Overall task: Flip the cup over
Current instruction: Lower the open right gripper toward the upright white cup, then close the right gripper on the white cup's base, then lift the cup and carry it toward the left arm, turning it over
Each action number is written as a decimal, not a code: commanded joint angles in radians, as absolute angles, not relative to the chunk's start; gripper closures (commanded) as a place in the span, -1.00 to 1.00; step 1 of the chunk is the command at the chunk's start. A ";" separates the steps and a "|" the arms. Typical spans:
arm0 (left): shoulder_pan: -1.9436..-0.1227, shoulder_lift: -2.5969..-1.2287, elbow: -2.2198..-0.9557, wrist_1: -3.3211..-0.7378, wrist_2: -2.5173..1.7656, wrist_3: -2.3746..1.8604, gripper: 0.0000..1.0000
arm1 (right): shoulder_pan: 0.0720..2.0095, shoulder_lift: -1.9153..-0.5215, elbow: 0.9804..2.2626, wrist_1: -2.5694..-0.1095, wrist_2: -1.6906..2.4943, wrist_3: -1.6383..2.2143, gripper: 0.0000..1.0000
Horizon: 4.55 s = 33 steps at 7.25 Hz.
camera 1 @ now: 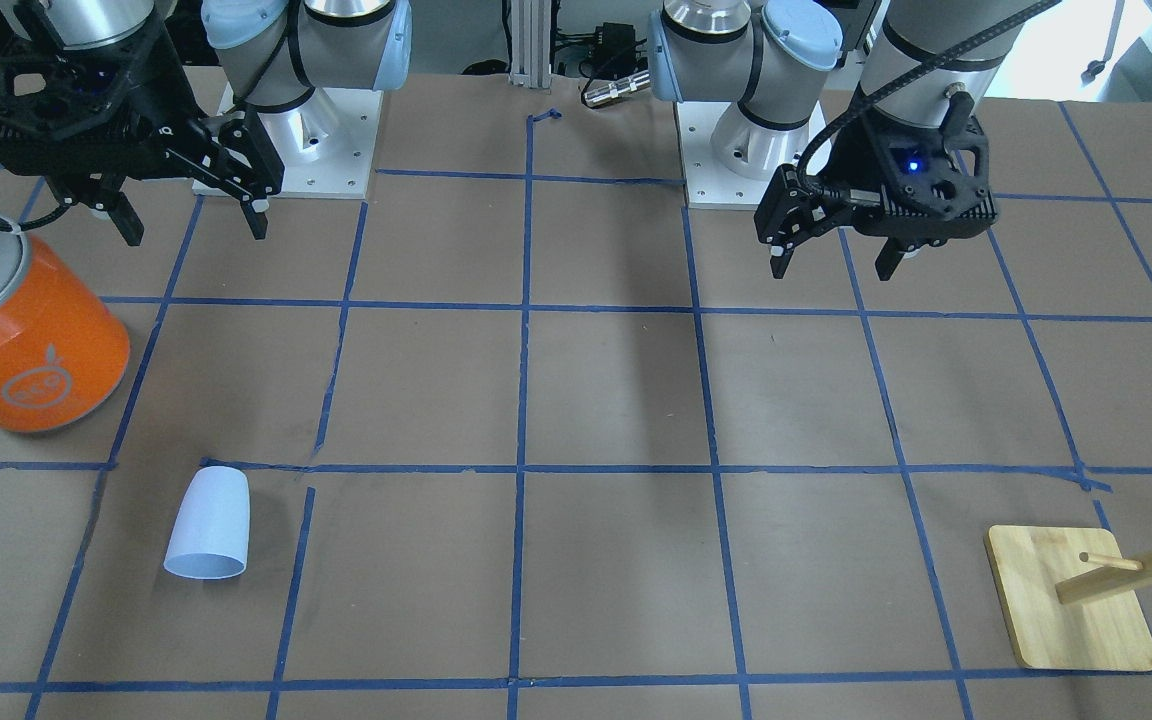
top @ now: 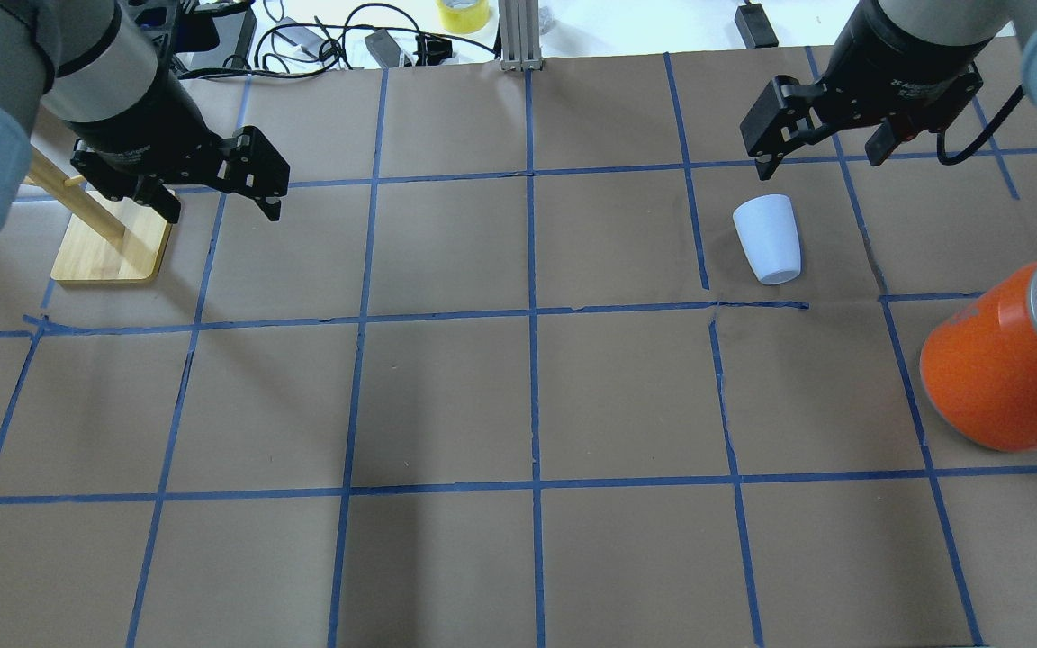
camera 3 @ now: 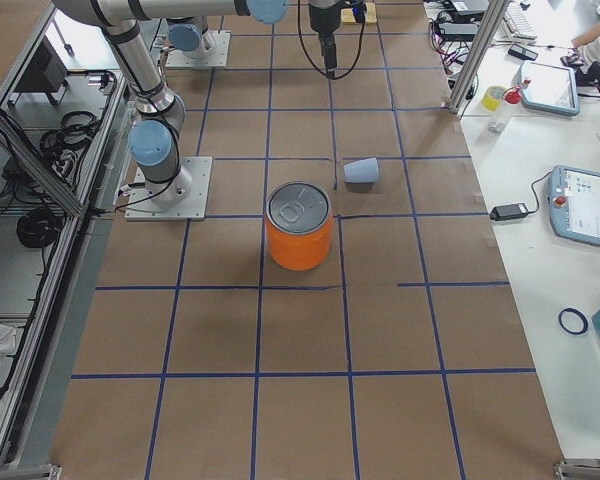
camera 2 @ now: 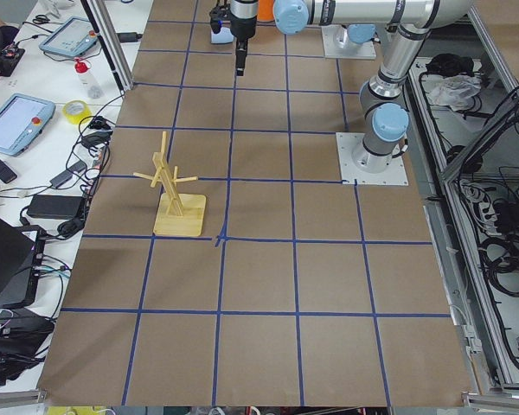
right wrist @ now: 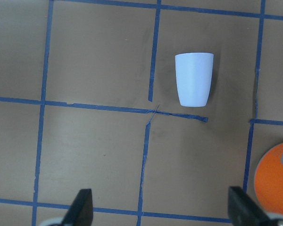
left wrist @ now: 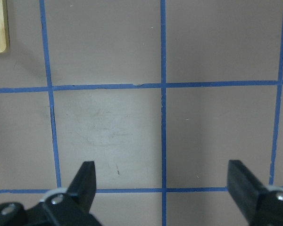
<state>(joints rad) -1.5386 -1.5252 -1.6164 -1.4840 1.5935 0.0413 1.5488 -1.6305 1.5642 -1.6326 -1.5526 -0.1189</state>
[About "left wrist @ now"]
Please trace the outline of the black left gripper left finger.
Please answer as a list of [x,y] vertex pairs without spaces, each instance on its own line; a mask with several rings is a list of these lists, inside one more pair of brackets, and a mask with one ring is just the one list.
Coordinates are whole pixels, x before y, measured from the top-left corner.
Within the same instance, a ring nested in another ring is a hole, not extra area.
[[96,194],[93,161],[85,161],[67,189],[48,191],[35,206],[0,203],[0,226],[99,226],[90,213]]

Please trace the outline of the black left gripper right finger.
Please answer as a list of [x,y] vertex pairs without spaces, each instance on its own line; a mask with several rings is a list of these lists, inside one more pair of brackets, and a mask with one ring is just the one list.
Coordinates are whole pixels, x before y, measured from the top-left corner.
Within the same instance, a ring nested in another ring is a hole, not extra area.
[[227,189],[249,226],[283,226],[282,187],[263,185],[240,160],[230,160]]

